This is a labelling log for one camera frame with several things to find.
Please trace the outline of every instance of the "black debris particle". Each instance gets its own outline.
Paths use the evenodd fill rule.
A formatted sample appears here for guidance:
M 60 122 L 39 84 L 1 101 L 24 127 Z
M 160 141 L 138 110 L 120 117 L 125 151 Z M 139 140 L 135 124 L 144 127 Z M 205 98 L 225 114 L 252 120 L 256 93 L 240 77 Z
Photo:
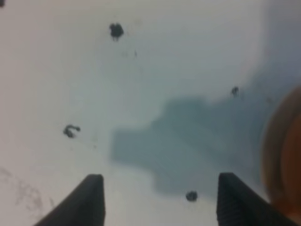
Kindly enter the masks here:
M 0 7 L 4 7 L 5 6 L 5 0 L 0 0 Z
M 198 193 L 196 191 L 191 191 L 186 194 L 186 199 L 190 202 L 195 202 L 198 199 Z
M 237 97 L 238 96 L 238 93 L 239 93 L 239 88 L 237 86 L 235 86 L 232 90 L 231 90 L 231 94 L 234 96 L 234 97 Z
M 80 127 L 73 126 L 73 125 L 67 125 L 66 128 L 64 129 L 63 133 L 69 138 L 75 138 L 75 134 L 72 132 L 72 129 L 76 130 L 77 132 L 80 132 Z
M 124 34 L 123 28 L 120 24 L 111 24 L 110 25 L 111 36 L 114 41 L 118 41 L 118 39 Z

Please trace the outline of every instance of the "white surface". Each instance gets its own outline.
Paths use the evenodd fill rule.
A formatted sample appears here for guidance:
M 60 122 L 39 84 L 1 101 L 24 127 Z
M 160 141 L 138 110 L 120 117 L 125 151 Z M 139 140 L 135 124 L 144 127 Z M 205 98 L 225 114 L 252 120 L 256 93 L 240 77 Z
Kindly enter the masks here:
M 32 225 L 89 173 L 105 177 L 107 226 L 215 226 L 223 171 L 262 194 L 261 136 L 298 83 L 300 12 L 298 0 L 7 0 L 0 224 Z

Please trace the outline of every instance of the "white floor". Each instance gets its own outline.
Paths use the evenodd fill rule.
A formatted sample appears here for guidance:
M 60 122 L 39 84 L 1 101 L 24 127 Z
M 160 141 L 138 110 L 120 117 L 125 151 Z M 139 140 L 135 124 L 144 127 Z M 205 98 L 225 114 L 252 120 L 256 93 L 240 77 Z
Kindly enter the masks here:
M 264 195 L 260 143 L 300 83 L 300 12 L 299 0 L 7 0 L 0 225 L 34 224 L 89 173 L 104 175 L 107 226 L 215 226 L 224 171 Z

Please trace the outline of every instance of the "blurry orange object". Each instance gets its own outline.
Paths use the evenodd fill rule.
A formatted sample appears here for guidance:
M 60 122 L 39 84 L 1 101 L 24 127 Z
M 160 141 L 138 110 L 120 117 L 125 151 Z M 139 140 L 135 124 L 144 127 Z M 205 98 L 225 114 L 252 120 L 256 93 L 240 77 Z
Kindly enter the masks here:
M 281 153 L 281 177 L 289 202 L 301 207 L 301 114 L 287 131 Z
M 270 119 L 261 172 L 271 205 L 301 225 L 301 87 L 282 101 Z

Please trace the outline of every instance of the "dark spot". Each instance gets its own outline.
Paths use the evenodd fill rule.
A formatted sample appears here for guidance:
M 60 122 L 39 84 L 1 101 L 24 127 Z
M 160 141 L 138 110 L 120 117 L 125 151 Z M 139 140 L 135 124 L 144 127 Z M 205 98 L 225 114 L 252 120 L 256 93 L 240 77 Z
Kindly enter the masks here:
M 198 193 L 195 191 L 188 192 L 186 194 L 186 199 L 190 202 L 195 202 L 198 199 Z
M 69 137 L 69 138 L 75 138 L 74 133 L 71 131 L 71 129 L 76 130 L 77 132 L 80 132 L 80 127 L 78 126 L 72 126 L 72 125 L 67 125 L 66 128 L 64 129 L 63 133 Z
M 110 30 L 111 36 L 114 41 L 118 41 L 118 39 L 124 34 L 124 31 L 120 24 L 111 24 Z
M 237 97 L 238 96 L 238 92 L 239 92 L 239 88 L 236 86 L 234 87 L 232 90 L 231 90 L 231 94 L 234 96 L 234 97 Z

